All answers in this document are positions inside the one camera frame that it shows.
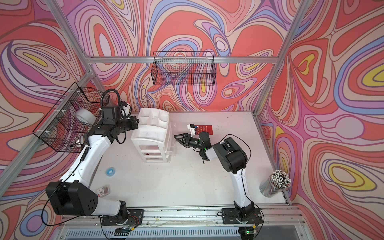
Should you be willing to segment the clear plastic drawer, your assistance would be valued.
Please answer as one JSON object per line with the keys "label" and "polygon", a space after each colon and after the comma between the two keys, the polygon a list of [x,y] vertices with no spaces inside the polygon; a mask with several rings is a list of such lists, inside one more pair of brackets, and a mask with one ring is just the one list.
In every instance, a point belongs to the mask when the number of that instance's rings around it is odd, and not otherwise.
{"label": "clear plastic drawer", "polygon": [[169,145],[168,145],[168,149],[167,149],[167,154],[168,154],[169,158],[176,154],[176,140],[174,138],[175,134],[176,134],[176,125],[171,124],[170,125]]}

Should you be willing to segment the red postcard white text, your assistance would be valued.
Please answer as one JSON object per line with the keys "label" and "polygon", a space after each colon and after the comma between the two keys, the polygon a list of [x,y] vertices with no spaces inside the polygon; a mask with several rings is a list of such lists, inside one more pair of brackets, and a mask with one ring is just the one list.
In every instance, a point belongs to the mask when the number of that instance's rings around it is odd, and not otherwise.
{"label": "red postcard white text", "polygon": [[212,125],[196,125],[196,134],[199,135],[202,132],[207,132],[209,135],[213,135]]}

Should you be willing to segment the white plastic drawer organizer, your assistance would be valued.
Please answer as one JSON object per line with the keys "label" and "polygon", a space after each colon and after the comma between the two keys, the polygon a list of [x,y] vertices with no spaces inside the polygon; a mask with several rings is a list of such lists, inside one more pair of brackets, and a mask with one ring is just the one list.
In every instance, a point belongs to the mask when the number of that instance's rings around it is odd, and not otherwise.
{"label": "white plastic drawer organizer", "polygon": [[[169,163],[167,149],[170,138],[170,113],[155,108],[142,108],[137,119],[139,128],[134,130],[131,141],[145,163]],[[160,153],[146,158],[143,153]]]}

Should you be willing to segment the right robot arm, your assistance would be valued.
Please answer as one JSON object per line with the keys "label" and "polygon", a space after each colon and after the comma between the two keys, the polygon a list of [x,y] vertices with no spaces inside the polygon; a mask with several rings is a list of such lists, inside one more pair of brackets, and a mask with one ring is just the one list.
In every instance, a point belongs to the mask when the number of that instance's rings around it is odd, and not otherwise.
{"label": "right robot arm", "polygon": [[197,151],[205,162],[218,159],[224,170],[230,173],[238,217],[245,218],[254,213],[255,203],[250,197],[246,181],[249,157],[233,138],[223,139],[214,145],[208,132],[201,132],[197,138],[188,133],[178,134],[174,135],[174,139],[183,147]]}

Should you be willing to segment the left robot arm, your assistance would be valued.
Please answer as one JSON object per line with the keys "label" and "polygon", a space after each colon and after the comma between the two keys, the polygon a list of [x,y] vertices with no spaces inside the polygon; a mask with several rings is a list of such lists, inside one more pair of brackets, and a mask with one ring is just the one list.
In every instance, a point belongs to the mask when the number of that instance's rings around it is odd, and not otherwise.
{"label": "left robot arm", "polygon": [[103,92],[100,98],[102,119],[84,136],[85,144],[73,165],[57,182],[46,187],[56,215],[68,216],[112,216],[127,220],[129,212],[124,201],[106,200],[90,189],[95,171],[107,149],[118,136],[139,127],[139,120],[126,111],[128,104],[117,95],[116,106],[105,106],[104,99],[109,93],[117,94],[115,89]]}

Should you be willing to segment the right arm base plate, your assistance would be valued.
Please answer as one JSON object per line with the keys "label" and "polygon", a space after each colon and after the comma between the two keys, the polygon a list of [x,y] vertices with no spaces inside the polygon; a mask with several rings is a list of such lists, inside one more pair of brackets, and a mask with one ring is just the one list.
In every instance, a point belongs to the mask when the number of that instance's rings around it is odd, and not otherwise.
{"label": "right arm base plate", "polygon": [[223,224],[253,224],[260,225],[264,222],[263,215],[259,208],[248,211],[237,210],[235,208],[223,208],[217,212],[217,216],[222,218]]}

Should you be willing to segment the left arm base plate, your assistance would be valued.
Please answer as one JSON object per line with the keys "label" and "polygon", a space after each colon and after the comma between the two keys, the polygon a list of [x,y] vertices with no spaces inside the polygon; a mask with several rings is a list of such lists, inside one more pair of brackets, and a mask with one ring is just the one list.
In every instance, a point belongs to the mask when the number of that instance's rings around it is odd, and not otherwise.
{"label": "left arm base plate", "polygon": [[117,216],[102,217],[101,225],[104,226],[128,226],[138,227],[142,224],[144,209],[127,209],[125,213]]}

